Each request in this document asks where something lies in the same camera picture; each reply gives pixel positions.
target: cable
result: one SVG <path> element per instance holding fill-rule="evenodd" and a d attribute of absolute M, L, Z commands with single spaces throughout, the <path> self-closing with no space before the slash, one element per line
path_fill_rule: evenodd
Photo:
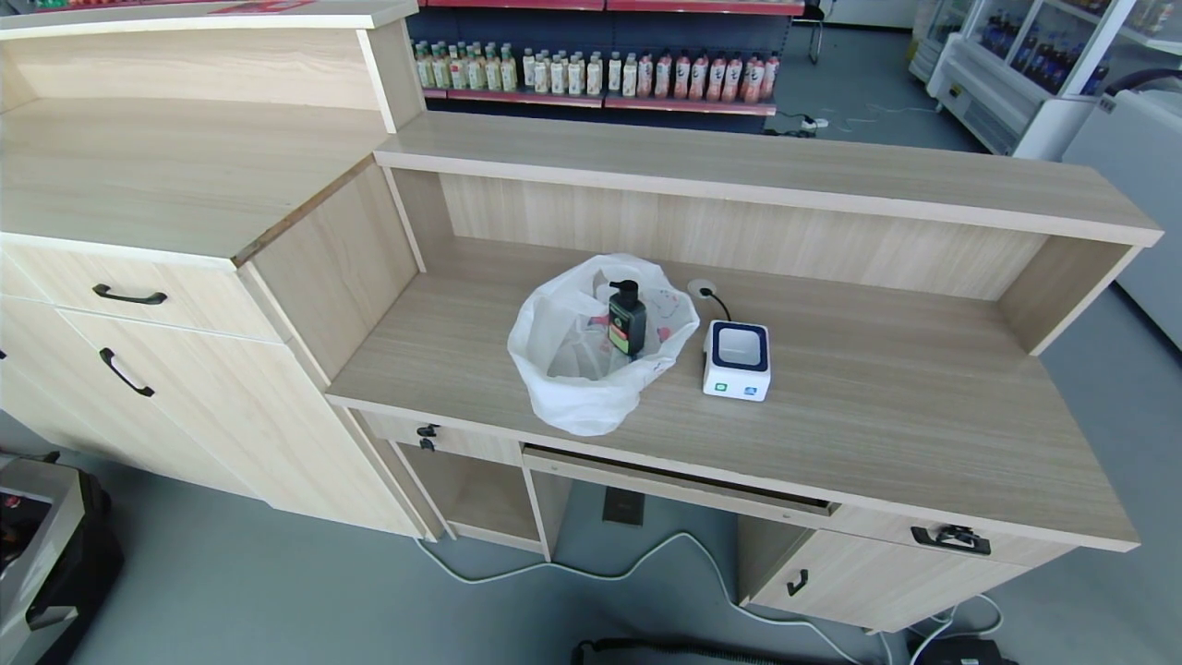
<path fill-rule="evenodd" d="M 832 125 L 836 126 L 838 131 L 844 131 L 845 133 L 853 132 L 853 128 L 850 126 L 850 123 L 852 123 L 852 122 L 860 122 L 860 123 L 868 123 L 869 124 L 869 123 L 878 122 L 881 119 L 879 116 L 882 113 L 905 113 L 908 111 L 915 111 L 915 112 L 920 112 L 920 113 L 935 113 L 936 112 L 935 109 L 924 109 L 924 107 L 921 107 L 921 106 L 904 106 L 902 109 L 888 109 L 886 106 L 879 106 L 878 104 L 866 104 L 866 110 L 870 111 L 871 113 L 873 113 L 873 117 L 869 117 L 869 118 L 840 118 L 840 115 L 842 115 L 840 111 L 838 111 L 837 109 L 829 109 L 829 107 L 820 109 L 819 112 L 830 112 L 830 113 L 833 113 L 834 118 L 840 118 L 840 119 L 836 119 L 832 123 Z"/>
<path fill-rule="evenodd" d="M 722 301 L 722 298 L 720 298 L 720 296 L 715 295 L 715 294 L 714 294 L 714 291 L 710 291 L 709 295 L 710 295 L 712 298 L 714 298 L 715 300 L 717 300 L 720 305 L 722 305 L 722 311 L 723 311 L 723 312 L 726 312 L 726 314 L 727 314 L 727 320 L 734 320 L 733 318 L 730 318 L 730 309 L 729 309 L 729 308 L 727 308 L 727 304 Z"/>
<path fill-rule="evenodd" d="M 485 582 L 494 582 L 494 581 L 498 581 L 498 580 L 506 580 L 508 578 L 513 578 L 513 576 L 520 575 L 522 573 L 528 573 L 530 571 L 537 571 L 539 568 L 558 568 L 559 571 L 566 571 L 567 573 L 578 575 L 580 578 L 586 578 L 589 580 L 599 580 L 599 581 L 603 581 L 603 582 L 618 582 L 621 580 L 626 580 L 632 573 L 636 572 L 637 568 L 641 567 L 641 565 L 643 565 L 645 561 L 648 561 L 650 556 L 652 556 L 654 554 L 656 554 L 657 552 L 660 552 L 662 548 L 664 548 L 665 546 L 668 546 L 669 543 L 671 543 L 671 542 L 674 542 L 674 541 L 676 541 L 678 539 L 689 539 L 690 542 L 693 542 L 695 546 L 697 546 L 697 549 L 702 550 L 702 554 L 706 555 L 706 559 L 710 562 L 710 566 L 714 568 L 714 574 L 715 574 L 715 576 L 719 580 L 719 586 L 722 588 L 722 593 L 726 594 L 727 593 L 727 585 L 726 585 L 726 581 L 722 579 L 722 571 L 719 568 L 719 563 L 714 560 L 714 556 L 710 554 L 710 550 L 706 549 L 706 546 L 702 545 L 702 541 L 699 541 L 694 536 L 694 534 L 690 534 L 689 532 L 677 532 L 676 534 L 670 535 L 668 539 L 665 539 L 665 540 L 661 541 L 660 543 L 657 543 L 656 547 L 654 547 L 649 552 L 647 552 L 643 555 L 641 555 L 641 558 L 637 559 L 635 563 L 632 563 L 631 566 L 629 566 L 626 571 L 624 571 L 623 573 L 621 573 L 618 575 L 600 575 L 598 573 L 587 573 L 586 571 L 580 571 L 578 568 L 572 568 L 572 567 L 565 566 L 563 563 L 556 563 L 556 562 L 552 562 L 552 561 L 539 561 L 538 563 L 531 563 L 530 566 L 526 566 L 524 568 L 518 568 L 515 571 L 507 571 L 505 573 L 498 573 L 495 575 L 489 575 L 487 578 L 465 578 L 463 575 L 461 575 L 461 574 L 456 573 L 455 571 L 453 571 L 452 567 L 448 566 L 442 559 L 440 559 L 434 552 L 427 549 L 427 546 L 423 545 L 423 541 L 418 540 L 418 541 L 415 541 L 415 542 L 418 545 L 418 549 L 423 550 L 427 554 L 427 556 L 430 556 L 431 559 L 434 559 L 435 563 L 439 563 L 440 568 L 442 568 L 455 581 L 465 583 L 465 585 L 481 585 L 481 583 L 485 583 Z M 729 596 L 727 598 L 727 604 L 732 608 L 734 608 L 736 612 L 739 612 L 741 614 L 745 614 L 747 617 L 751 617 L 752 619 L 754 619 L 756 621 L 760 621 L 762 624 L 768 624 L 771 626 L 800 626 L 800 627 L 806 627 L 806 628 L 811 630 L 812 632 L 817 633 L 817 637 L 819 637 L 821 640 L 824 640 L 825 644 L 827 644 L 830 646 L 830 648 L 832 648 L 834 652 L 837 652 L 838 656 L 840 656 L 842 658 L 844 658 L 847 663 L 850 663 L 851 665 L 863 665 L 862 661 L 855 659 L 852 656 L 850 656 L 849 653 L 846 653 L 842 647 L 837 646 L 837 643 L 834 643 L 832 639 L 830 639 L 829 635 L 826 635 L 825 633 L 823 633 L 820 628 L 818 628 L 816 625 L 813 625 L 811 621 L 808 621 L 806 619 L 768 619 L 767 617 L 760 617 L 759 614 L 755 614 L 754 612 L 752 612 L 752 611 L 749 611 L 749 609 L 747 609 L 745 607 L 740 607 L 740 606 L 735 605 L 734 602 L 730 601 Z M 879 633 L 879 638 L 882 639 L 882 643 L 885 646 L 886 645 L 886 639 L 883 638 L 881 633 Z M 890 650 L 889 648 L 886 650 L 886 654 L 888 654 L 886 664 L 888 665 L 892 665 L 891 656 L 890 656 Z"/>
<path fill-rule="evenodd" d="M 453 580 L 455 580 L 455 581 L 457 581 L 460 583 L 463 583 L 463 585 L 482 585 L 485 582 L 495 582 L 498 580 L 507 580 L 507 579 L 513 578 L 515 575 L 520 575 L 522 573 L 528 573 L 531 571 L 537 571 L 537 569 L 540 569 L 540 568 L 558 568 L 559 571 L 566 571 L 567 573 L 572 573 L 574 575 L 578 575 L 580 578 L 586 578 L 589 580 L 599 580 L 599 581 L 603 581 L 603 582 L 618 582 L 618 581 L 622 581 L 622 580 L 626 580 L 645 561 L 648 561 L 650 556 L 655 555 L 662 548 L 664 548 L 665 546 L 668 546 L 669 543 L 671 543 L 671 542 L 674 542 L 674 541 L 676 541 L 678 539 L 689 539 L 689 541 L 693 542 L 695 546 L 697 546 L 697 549 L 701 550 L 702 554 L 706 555 L 706 560 L 709 561 L 710 562 L 710 567 L 714 568 L 714 575 L 719 580 L 719 586 L 722 588 L 722 594 L 727 595 L 727 585 L 726 585 L 726 581 L 722 579 L 722 569 L 719 568 L 719 562 L 714 560 L 714 555 L 710 554 L 710 550 L 706 549 L 706 546 L 702 545 L 702 541 L 697 540 L 697 537 L 694 536 L 694 534 L 690 534 L 689 532 L 677 532 L 677 533 L 670 535 L 669 537 L 667 537 L 665 540 L 661 541 L 660 543 L 657 543 L 656 546 L 654 546 L 651 549 L 649 549 L 648 552 L 645 552 L 644 554 L 642 554 L 641 558 L 637 559 L 631 566 L 629 566 L 626 571 L 624 571 L 623 573 L 619 573 L 617 575 L 602 575 L 602 574 L 598 574 L 598 573 L 587 573 L 586 571 L 580 571 L 578 568 L 573 568 L 571 566 L 566 566 L 566 565 L 563 565 L 563 563 L 556 563 L 556 562 L 552 562 L 552 561 L 539 561 L 538 563 L 531 563 L 530 566 L 525 566 L 522 568 L 517 568 L 514 571 L 506 571 L 505 573 L 498 573 L 495 575 L 488 575 L 486 578 L 465 578 L 463 575 L 456 573 L 450 566 L 448 566 L 447 562 L 444 562 L 442 559 L 440 559 L 437 554 L 435 554 L 434 552 L 431 552 L 430 549 L 428 549 L 427 546 L 423 543 L 423 541 L 416 540 L 415 545 L 417 545 L 418 549 L 423 550 L 423 553 L 427 554 L 427 556 L 429 556 L 433 560 L 435 560 L 435 563 L 437 563 L 440 566 L 440 568 L 443 569 L 444 573 L 447 573 L 448 575 L 450 575 Z M 911 631 L 911 632 L 914 632 L 914 633 L 916 633 L 916 634 L 918 634 L 918 635 L 921 635 L 921 637 L 924 638 L 923 641 L 920 644 L 920 647 L 915 651 L 915 654 L 911 656 L 911 660 L 910 660 L 909 665 L 916 665 L 916 663 L 920 659 L 920 654 L 923 653 L 923 650 L 927 648 L 929 644 L 931 644 L 935 639 L 940 638 L 941 635 L 943 635 L 944 639 L 962 638 L 962 637 L 979 637 L 980 638 L 980 637 L 985 637 L 985 635 L 995 633 L 999 628 L 1001 628 L 1001 625 L 1005 622 L 1005 619 L 1006 619 L 1005 614 L 1001 612 L 1001 607 L 992 598 L 989 598 L 989 596 L 987 596 L 985 594 L 978 594 L 974 598 L 979 598 L 979 599 L 988 602 L 991 606 L 993 606 L 993 608 L 998 611 L 998 620 L 994 621 L 993 625 L 989 626 L 988 628 L 983 628 L 981 631 L 966 631 L 966 632 L 961 632 L 961 633 L 952 633 L 952 634 L 948 634 L 948 635 L 943 635 L 944 631 L 947 631 L 953 625 L 953 619 L 956 617 L 956 609 L 960 607 L 960 604 L 956 604 L 956 605 L 954 605 L 952 607 L 952 609 L 948 611 L 948 618 L 947 619 L 941 619 L 940 617 L 930 617 L 930 619 L 933 621 L 936 621 L 936 622 L 940 624 L 940 627 L 936 628 L 929 635 L 923 635 L 923 633 L 921 633 L 916 628 L 908 627 L 909 631 Z M 849 653 L 846 653 L 842 647 L 837 646 L 837 643 L 834 643 L 832 639 L 830 639 L 829 635 L 826 635 L 824 632 L 821 632 L 820 628 L 818 628 L 812 621 L 808 621 L 807 619 L 769 619 L 767 617 L 760 617 L 759 614 L 755 614 L 754 612 L 752 612 L 752 611 L 749 611 L 749 609 L 747 609 L 745 607 L 740 607 L 739 605 L 732 602 L 729 596 L 727 596 L 727 605 L 729 605 L 732 608 L 734 608 L 736 612 L 739 612 L 741 614 L 745 614 L 745 615 L 747 615 L 747 617 L 749 617 L 749 618 L 752 618 L 752 619 L 754 619 L 756 621 L 760 621 L 762 624 L 768 624 L 771 626 L 800 626 L 800 627 L 806 627 L 806 628 L 811 630 L 812 632 L 817 633 L 817 637 L 819 637 L 821 640 L 824 640 L 825 644 L 827 644 L 830 646 L 830 648 L 832 648 L 834 652 L 837 652 L 838 656 L 840 656 L 842 658 L 844 658 L 847 663 L 850 663 L 851 665 L 863 665 L 860 661 L 858 661 L 852 656 L 850 656 Z M 895 665 L 895 656 L 894 656 L 894 652 L 890 648 L 890 645 L 886 643 L 886 635 L 885 635 L 885 633 L 879 632 L 878 633 L 878 640 L 882 643 L 883 650 L 886 652 L 886 665 Z"/>

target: drawer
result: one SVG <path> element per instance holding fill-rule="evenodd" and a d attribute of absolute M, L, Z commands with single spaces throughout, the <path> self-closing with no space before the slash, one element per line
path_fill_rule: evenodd
<path fill-rule="evenodd" d="M 361 412 L 374 435 L 391 442 L 418 445 L 430 442 L 436 451 L 475 457 L 521 467 L 521 445 L 512 439 L 502 439 L 446 425 L 431 425 L 426 420 L 411 420 L 384 413 Z"/>
<path fill-rule="evenodd" d="M 532 471 L 812 528 L 825 527 L 831 520 L 831 513 L 839 508 L 838 504 L 820 500 L 533 445 L 525 446 L 521 459 L 522 465 Z"/>
<path fill-rule="evenodd" d="M 25 270 L 8 257 L 7 252 L 0 252 L 0 293 L 43 302 L 50 301 Z"/>
<path fill-rule="evenodd" d="M 281 341 L 232 269 L 25 245 L 5 254 L 56 305 Z M 233 265 L 226 261 L 227 268 Z"/>
<path fill-rule="evenodd" d="M 939 549 L 940 552 L 962 556 L 983 556 L 973 552 L 974 548 L 970 545 L 974 542 L 973 537 L 965 537 L 965 541 L 969 542 L 948 537 L 947 534 L 953 527 L 953 524 L 947 522 L 920 520 L 849 504 L 843 506 L 833 515 L 830 524 L 830 529 L 844 534 L 927 549 Z M 1031 568 L 1041 566 L 1076 548 L 1076 546 L 1064 543 L 1004 534 L 994 529 L 982 529 L 974 527 L 972 521 L 959 523 L 955 527 L 968 528 L 973 536 L 981 539 L 975 549 L 983 552 L 987 547 L 989 552 L 987 559 L 1018 563 Z"/>
<path fill-rule="evenodd" d="M 739 519 L 743 602 L 895 632 L 1025 573 L 1027 568 Z"/>

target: gray floor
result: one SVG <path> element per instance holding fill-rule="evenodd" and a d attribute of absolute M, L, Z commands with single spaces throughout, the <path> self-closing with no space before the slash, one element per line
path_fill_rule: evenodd
<path fill-rule="evenodd" d="M 799 73 L 800 107 L 812 112 L 836 106 L 850 113 L 846 117 L 859 117 L 857 106 L 868 102 L 923 102 L 922 93 L 909 100 L 918 89 L 908 87 L 905 73 L 900 74 L 902 51 L 889 59 L 900 48 L 898 35 L 888 34 L 878 44 L 878 33 L 857 33 L 864 37 L 858 50 L 856 35 L 836 32 L 826 35 L 821 64 Z M 860 54 L 851 63 L 850 57 L 832 56 L 839 50 Z M 826 67 L 832 67 L 827 74 Z M 851 136 L 976 149 L 965 144 L 949 119 L 896 113 L 875 124 L 853 123 Z M 1182 653 L 1178 354 L 1109 291 L 1043 358 L 1144 546 L 1126 555 L 1077 550 L 998 588 L 993 595 L 1007 622 L 996 639 L 1024 665 L 1176 664 Z M 37 441 L 4 417 L 0 444 L 28 448 Z M 548 665 L 566 663 L 578 640 L 622 635 L 689 637 L 840 661 L 804 628 L 766 626 L 730 609 L 706 559 L 684 541 L 622 582 L 543 571 L 465 586 L 409 539 L 273 511 L 109 463 L 84 464 L 115 496 L 113 524 L 128 563 L 76 665 Z M 577 487 L 559 560 L 616 573 L 665 535 L 689 529 L 720 560 L 733 591 L 732 516 L 650 498 L 643 529 L 603 524 L 602 491 Z M 441 543 L 436 550 L 467 575 L 537 560 L 472 541 Z M 979 602 L 965 606 L 961 617 L 966 626 L 992 620 Z M 882 661 L 877 639 L 847 626 L 818 624 L 863 663 Z M 905 663 L 903 635 L 890 641 L 896 663 Z M 590 661 L 708 663 L 637 654 Z"/>

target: drawer handle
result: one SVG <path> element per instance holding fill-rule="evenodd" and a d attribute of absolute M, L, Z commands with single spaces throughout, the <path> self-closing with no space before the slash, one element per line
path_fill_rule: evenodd
<path fill-rule="evenodd" d="M 155 293 L 152 293 L 151 295 L 148 295 L 147 298 L 132 298 L 132 296 L 129 296 L 129 295 L 116 295 L 116 294 L 111 293 L 111 287 L 108 286 L 106 283 L 95 283 L 95 287 L 91 288 L 91 289 L 95 291 L 95 294 L 97 294 L 99 298 L 106 298 L 109 300 L 121 300 L 121 301 L 124 301 L 124 302 L 136 302 L 136 304 L 139 304 L 139 305 L 158 305 L 158 304 L 161 304 L 161 302 L 163 302 L 164 300 L 168 299 L 168 295 L 165 295 L 164 293 L 161 293 L 160 291 L 156 291 Z"/>
<path fill-rule="evenodd" d="M 115 352 L 112 352 L 111 350 L 103 350 L 103 351 L 98 352 L 98 358 L 103 359 L 103 363 L 106 364 L 106 367 L 110 367 L 111 372 L 113 372 L 115 376 L 118 377 L 121 382 L 123 382 L 124 384 L 126 384 L 132 391 L 139 393 L 141 396 L 143 396 L 145 398 L 150 398 L 150 397 L 152 397 L 152 396 L 156 395 L 156 391 L 152 391 L 148 386 L 144 386 L 143 389 L 136 389 L 135 384 L 132 384 L 131 382 L 128 382 L 128 378 L 124 377 L 123 373 L 119 372 L 118 369 L 115 367 Z"/>
<path fill-rule="evenodd" d="M 798 593 L 800 593 L 800 589 L 805 588 L 805 585 L 807 583 L 808 583 L 808 569 L 801 568 L 800 581 L 797 583 L 788 582 L 788 598 L 792 598 Z"/>
<path fill-rule="evenodd" d="M 936 537 L 933 539 L 931 534 L 922 527 L 911 527 L 911 537 L 915 542 L 921 546 L 939 547 L 943 549 L 950 549 L 954 552 L 963 552 L 966 554 L 979 554 L 981 556 L 989 556 L 993 554 L 993 549 L 989 547 L 989 541 L 982 539 L 973 533 L 973 529 L 968 527 L 954 527 L 947 524 L 941 527 L 936 532 Z"/>

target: wooden counter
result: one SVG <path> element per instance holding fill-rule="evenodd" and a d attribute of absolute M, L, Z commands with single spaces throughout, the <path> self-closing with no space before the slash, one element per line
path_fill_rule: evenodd
<path fill-rule="evenodd" d="M 615 432 L 539 420 L 506 351 L 539 283 L 589 254 L 456 239 L 329 390 L 363 411 L 463 425 L 579 454 L 1104 549 L 1136 543 L 1038 359 L 994 302 L 664 262 L 712 279 L 771 328 L 766 403 L 702 395 L 702 328 Z M 701 300 L 702 320 L 721 315 Z"/>

